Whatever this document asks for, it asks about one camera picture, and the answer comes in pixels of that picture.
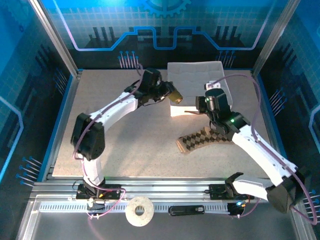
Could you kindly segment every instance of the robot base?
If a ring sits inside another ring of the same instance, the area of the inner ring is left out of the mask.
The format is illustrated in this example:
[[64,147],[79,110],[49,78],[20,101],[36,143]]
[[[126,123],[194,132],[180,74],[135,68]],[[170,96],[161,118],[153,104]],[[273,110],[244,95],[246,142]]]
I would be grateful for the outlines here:
[[[120,184],[106,184],[103,181],[99,187],[105,189],[119,189],[121,188]],[[100,199],[100,200],[118,200],[120,198],[121,191],[120,190],[112,190],[112,191],[103,191],[96,188],[93,188],[86,182],[84,184],[79,184],[76,197],[77,200],[88,200],[90,198]]]

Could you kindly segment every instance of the metal rod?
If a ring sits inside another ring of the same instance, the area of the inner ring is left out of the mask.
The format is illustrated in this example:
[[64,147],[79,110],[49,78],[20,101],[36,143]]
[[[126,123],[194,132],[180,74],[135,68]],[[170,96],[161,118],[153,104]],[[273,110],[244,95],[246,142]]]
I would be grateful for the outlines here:
[[64,79],[61,77],[61,75],[57,74],[57,72],[54,73],[54,76],[57,78],[57,80],[59,81],[59,83],[63,86],[63,89],[65,89],[67,87],[67,84],[65,83]]
[[[318,206],[314,206],[315,208],[318,208],[318,207],[320,207],[320,205],[318,205]],[[306,207],[305,209],[310,209],[311,207],[310,206],[308,206],[308,207]]]
[[21,184],[21,185],[24,184],[24,185],[27,185],[27,186],[30,186],[30,187],[34,187],[33,185],[31,185],[31,184],[29,184],[29,183],[26,183],[26,182],[24,182],[23,180],[20,181],[20,184]]
[[235,52],[236,52],[235,50],[231,51],[231,57],[229,58],[229,63],[228,63],[229,68],[230,68],[231,59],[232,59]]
[[281,101],[279,101],[277,104],[275,104],[275,105],[271,106],[272,111],[274,112],[274,111],[275,111],[275,109],[277,109],[277,108],[279,107],[279,105],[281,105],[282,103],[283,103],[283,102],[282,102],[282,100],[281,100]]
[[131,65],[130,65],[130,57],[129,57],[129,51],[125,51],[125,53],[126,53],[126,57],[127,57],[127,59],[128,59],[128,65],[129,65],[129,68],[131,68]]
[[130,56],[130,61],[131,61],[131,68],[134,68],[134,63],[132,62],[132,56]]
[[118,59],[119,59],[120,67],[123,69],[122,63],[121,63],[121,56],[118,56]]
[[312,196],[311,198],[313,199],[313,198],[316,198],[316,197],[319,197],[320,195],[316,195],[316,196]]
[[218,61],[220,61],[220,57],[221,57],[221,54],[222,54],[222,51],[219,51],[219,58],[218,58]]
[[28,173],[26,173],[26,172],[24,172],[24,173],[23,173],[23,176],[25,176],[25,177],[30,177],[30,178],[32,178],[32,179],[37,180],[37,178],[36,178],[36,177],[31,176],[30,174],[28,174]]
[[59,83],[59,81],[55,77],[53,78],[53,81],[55,82],[55,87],[57,89],[60,89],[61,92],[64,92],[64,88],[61,86],[61,84]]
[[128,62],[127,62],[127,56],[124,56],[124,61],[125,61],[125,68],[128,69]]
[[[318,213],[320,213],[320,210],[317,211]],[[312,211],[308,211],[307,214],[312,214]],[[320,216],[318,216],[320,217]]]
[[275,106],[279,101],[282,101],[282,98],[281,98],[281,97],[279,97],[277,100],[274,100],[274,101],[271,103],[271,108],[272,108],[273,106]]
[[23,162],[28,162],[28,163],[32,164],[33,166],[36,166],[36,167],[38,167],[38,168],[41,168],[41,166],[33,163],[32,161],[27,160],[25,157],[22,158],[22,161],[23,161]]
[[65,88],[64,88],[62,82],[59,81],[59,79],[55,78],[55,83],[60,87],[62,92],[65,91]]
[[24,179],[24,180],[26,180],[26,181],[29,181],[29,182],[32,182],[32,183],[34,183],[35,181],[32,181],[32,180],[30,180],[30,179],[28,179],[28,178],[25,178],[25,177],[23,177],[23,176],[20,176],[19,174],[16,174],[15,175],[15,178],[21,178],[21,179]]
[[234,64],[235,59],[236,59],[236,56],[233,56],[230,68],[232,68],[232,65]]
[[60,71],[60,69],[57,67],[56,68],[58,70],[58,73],[60,74],[60,76],[63,78],[63,80],[65,81],[65,85],[67,85],[68,83],[68,79],[63,75],[63,73]]
[[277,94],[271,101],[269,101],[269,102],[270,102],[270,105],[273,105],[276,100],[281,99],[281,96],[280,96],[279,94]]
[[229,51],[225,51],[225,56],[224,56],[224,59],[223,59],[223,64],[222,65],[225,65],[225,61],[227,59],[227,55],[228,55]]
[[37,176],[38,176],[38,173],[35,173],[35,172],[33,172],[33,171],[29,170],[29,169],[26,169],[26,168],[23,167],[22,165],[19,166],[19,169],[20,169],[20,170],[25,170],[25,171],[27,171],[27,172],[29,172],[29,173],[31,173],[31,174],[34,174],[34,175],[37,175]]
[[121,54],[122,65],[123,65],[123,67],[125,67],[124,56],[122,55],[124,52],[123,52],[123,51],[120,51],[119,53]]
[[319,204],[319,199],[316,199],[314,201],[312,201],[314,204]]
[[272,99],[274,99],[279,93],[280,93],[281,90],[275,90],[274,94],[270,97],[269,99],[269,103],[272,101]]
[[59,93],[63,96],[64,94],[62,93],[62,91],[60,90],[60,88],[58,87],[58,85],[55,85],[55,88],[58,89]]
[[282,107],[274,114],[274,116],[277,116],[283,109],[285,109],[285,106],[282,106]]
[[260,55],[257,58],[253,66],[253,73],[254,77],[257,77],[260,73],[261,69],[263,68],[264,64],[266,63],[267,59],[269,58],[272,50],[276,46],[279,38],[283,34],[284,29],[288,25],[289,20],[293,16],[298,7],[301,0],[289,0],[285,5],[280,17],[278,18],[277,22],[274,25],[267,41],[265,42]]
[[225,67],[226,69],[229,67],[229,66],[228,66],[228,62],[230,62],[229,59],[230,59],[230,56],[227,56],[227,57],[226,57],[226,61],[225,61],[225,65],[224,65],[224,67]]
[[136,68],[135,51],[131,51],[131,53],[132,53],[132,58],[133,58],[134,68]]
[[285,99],[280,105],[278,104],[276,107],[273,108],[273,112],[276,112],[280,107],[282,107],[287,102],[287,99]]
[[34,167],[30,166],[29,163],[27,163],[26,167],[29,168],[29,169],[33,169],[33,170],[35,170],[37,172],[40,172],[38,169],[35,169]]

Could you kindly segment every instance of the gray floor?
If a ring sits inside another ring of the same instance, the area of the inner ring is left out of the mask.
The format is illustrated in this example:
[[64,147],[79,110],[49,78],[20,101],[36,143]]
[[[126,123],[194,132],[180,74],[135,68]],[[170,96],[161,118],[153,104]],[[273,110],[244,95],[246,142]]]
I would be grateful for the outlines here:
[[169,216],[155,213],[143,227],[128,223],[124,213],[110,213],[99,220],[85,213],[40,213],[33,240],[295,240],[290,214],[269,204],[242,219],[204,214]]
[[[167,79],[167,71],[162,70]],[[248,70],[226,70],[225,75],[250,74]],[[78,114],[92,113],[117,98],[138,79],[135,70],[85,70],[74,99],[67,127],[56,160],[53,176],[82,176],[81,165],[72,160],[71,134]],[[244,78],[228,79],[233,110],[249,120],[257,107],[253,84]],[[268,141],[265,123],[259,114],[256,129]],[[105,176],[111,177],[217,177],[236,172],[266,177],[249,155],[235,144],[212,144],[188,155],[180,153],[176,139],[204,126],[205,115],[170,117],[170,102],[141,107],[115,123],[106,134],[106,148],[101,164]]]

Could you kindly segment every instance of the blue frame edge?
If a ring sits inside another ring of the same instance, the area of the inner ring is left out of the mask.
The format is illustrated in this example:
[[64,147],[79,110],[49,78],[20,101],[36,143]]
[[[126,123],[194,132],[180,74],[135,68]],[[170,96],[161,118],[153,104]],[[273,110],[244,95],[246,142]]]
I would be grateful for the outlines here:
[[278,150],[280,151],[280,154],[287,159],[288,157],[287,157],[287,154],[286,154],[286,151],[285,151],[285,147],[284,147],[284,144],[282,142],[282,139],[281,139],[281,136],[280,136],[280,132],[279,132],[279,129],[278,129],[278,126],[277,126],[277,123],[276,123],[276,119],[275,119],[275,116],[274,116],[274,114],[272,112],[272,109],[271,109],[271,106],[270,106],[270,103],[269,103],[269,99],[268,99],[268,95],[267,95],[267,92],[265,90],[265,86],[264,86],[264,83],[263,83],[262,78],[260,76],[260,73],[257,75],[257,80],[258,80],[258,83],[259,83],[259,86],[260,86],[260,89],[261,89],[262,104],[264,105],[263,107],[266,110],[265,114],[268,115],[266,117],[269,118],[268,122],[271,124],[269,127],[266,126],[267,130],[268,130],[268,128],[269,129],[272,128],[272,129],[270,129],[270,131],[273,132],[273,135],[274,135],[274,138],[275,138],[275,139],[273,139],[273,142],[274,142],[274,144],[277,145]]
[[70,91],[70,87],[71,87],[71,84],[72,84],[73,80],[74,80],[74,78],[72,77],[72,75],[70,75],[68,84],[66,85],[65,94],[64,94],[64,96],[62,98],[62,102],[61,102],[61,106],[60,106],[60,109],[59,109],[59,112],[58,112],[58,116],[56,117],[56,120],[55,120],[55,124],[54,124],[53,130],[52,130],[52,134],[51,134],[51,137],[50,137],[50,141],[49,141],[48,147],[46,148],[46,151],[45,151],[45,155],[44,155],[43,162],[42,162],[42,165],[41,165],[41,169],[40,169],[40,172],[39,172],[39,175],[38,175],[38,178],[37,178],[37,182],[41,182],[42,181],[41,179],[44,177],[44,174],[45,174],[45,171],[46,171],[46,168],[47,168],[47,164],[48,164],[48,161],[49,161],[50,153],[52,151],[54,140],[55,140],[55,137],[56,137],[56,134],[57,134],[57,131],[58,131],[58,126],[59,126],[59,123],[60,123],[60,120],[61,120],[61,117],[62,117],[62,113],[63,113],[64,108],[66,106],[67,97],[68,97],[68,94],[69,94],[69,91]]

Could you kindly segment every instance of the gear logo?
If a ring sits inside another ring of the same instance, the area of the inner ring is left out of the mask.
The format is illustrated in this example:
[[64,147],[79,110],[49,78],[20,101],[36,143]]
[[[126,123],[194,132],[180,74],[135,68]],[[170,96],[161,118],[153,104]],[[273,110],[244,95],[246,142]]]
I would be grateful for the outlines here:
[[190,0],[143,0],[142,4],[145,10],[155,14],[157,17],[173,17],[174,14],[180,14],[181,10],[186,10],[186,5]]

